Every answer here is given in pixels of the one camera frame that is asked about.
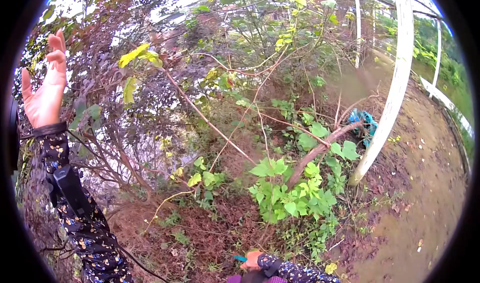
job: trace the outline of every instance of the black wristband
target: black wristband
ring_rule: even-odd
[[[59,122],[54,124],[44,125],[42,127],[33,129],[33,136],[35,138],[50,135],[50,134],[57,134],[67,130],[67,122]]]
[[[279,270],[282,263],[285,262],[282,259],[277,259],[273,262],[272,266],[264,270],[265,275],[270,278]]]

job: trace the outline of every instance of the left hand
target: left hand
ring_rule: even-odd
[[[250,270],[254,269],[261,269],[260,266],[258,265],[258,256],[263,254],[260,251],[251,251],[247,253],[247,261],[240,265],[240,268],[249,268]]]
[[[65,39],[62,30],[59,29],[55,35],[50,34],[48,43],[53,52],[46,56],[49,62],[48,70],[42,85],[34,94],[28,70],[21,70],[21,93],[25,113],[34,129],[60,122],[63,90],[67,85]]]

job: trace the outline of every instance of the curved white pole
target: curved white pole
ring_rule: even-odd
[[[381,148],[384,146],[399,114],[403,96],[407,89],[406,85],[409,81],[414,37],[412,5],[410,0],[395,0],[395,2],[399,23],[397,55],[392,84],[375,135],[373,135],[370,146],[367,148],[363,158],[360,160],[360,163],[348,181],[348,183],[353,186],[357,185],[365,173],[367,173],[375,161],[375,158],[377,158],[377,155],[380,153]]]
[[[355,68],[359,67],[360,64],[360,48],[361,48],[361,40],[362,37],[362,19],[360,15],[360,0],[355,0],[355,10],[357,11],[357,56],[355,57]]]
[[[440,70],[440,60],[442,58],[442,23],[440,19],[437,19],[437,29],[438,29],[438,46],[437,46],[437,65],[435,66],[435,75],[433,76],[433,82],[431,83],[433,87],[437,85],[438,71]],[[428,96],[429,99],[432,99],[432,93]]]

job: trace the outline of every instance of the soil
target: soil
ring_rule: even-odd
[[[367,67],[369,76],[378,82],[380,96],[358,107],[376,120],[392,78],[391,68],[380,65]],[[344,282],[421,281],[445,249],[463,207],[466,174],[441,109],[416,82],[409,81],[391,133],[400,140],[387,141],[363,181],[357,188],[346,188],[345,201],[339,199],[356,218],[339,215],[340,225],[327,242],[325,262],[338,264],[336,272],[342,278],[346,275]],[[345,138],[360,140],[352,135]],[[281,143],[281,137],[275,142]],[[228,156],[239,157],[234,153]],[[229,158],[225,165],[244,176],[241,160]],[[157,273],[180,281],[184,274],[191,282],[225,282],[227,276],[241,273],[240,262],[232,254],[251,248],[272,251],[281,248],[282,242],[275,226],[261,222],[250,195],[241,191],[244,188],[232,186],[215,197],[216,213],[195,202],[175,200],[158,215],[160,221],[165,220],[175,208],[179,214],[175,225],[154,224],[144,232],[144,219],[151,220],[154,204],[129,206],[109,223],[120,243]],[[155,200],[160,203],[174,193]],[[189,238],[187,244],[175,237],[178,232]],[[155,281],[134,264],[132,271],[137,281]]]
[[[378,99],[385,104],[391,75],[378,66],[370,73],[381,77]],[[363,180],[367,200],[387,191],[405,194],[393,204],[367,210],[366,237],[352,230],[331,254],[351,282],[422,281],[441,257],[461,210],[467,176],[453,133],[441,112],[416,82],[408,82],[405,99],[376,163]]]

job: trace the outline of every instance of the patterned sleeve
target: patterned sleeve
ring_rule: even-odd
[[[258,257],[258,265],[262,269],[270,268],[278,257],[275,255],[261,254]],[[279,277],[284,278],[291,283],[326,283],[326,282],[339,282],[339,279],[335,275],[329,275],[327,273],[306,268],[300,264],[294,264],[288,261],[280,264],[278,269]]]
[[[33,135],[40,144],[40,158],[49,174],[69,163],[66,129],[66,123],[57,123],[33,130]],[[60,223],[75,253],[81,258],[83,275],[94,283],[133,282],[127,259],[115,246],[116,237],[110,233],[105,216],[88,191],[82,189],[92,205],[91,220],[102,232],[85,218],[79,219],[55,187],[49,188],[49,191],[57,193],[50,198],[55,199],[52,204],[57,210]]]

